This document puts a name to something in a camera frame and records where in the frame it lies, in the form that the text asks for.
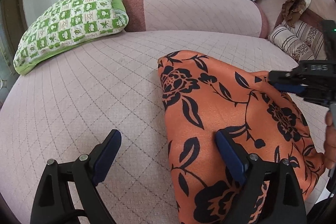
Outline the person right hand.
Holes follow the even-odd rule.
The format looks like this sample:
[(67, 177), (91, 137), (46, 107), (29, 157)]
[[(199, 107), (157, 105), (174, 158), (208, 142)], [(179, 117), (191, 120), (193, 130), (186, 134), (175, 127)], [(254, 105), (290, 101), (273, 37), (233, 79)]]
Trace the person right hand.
[(326, 131), (325, 141), (323, 147), (324, 152), (324, 165), (327, 169), (333, 169), (336, 162), (336, 130), (333, 124), (333, 117), (331, 112), (328, 111), (325, 117)]

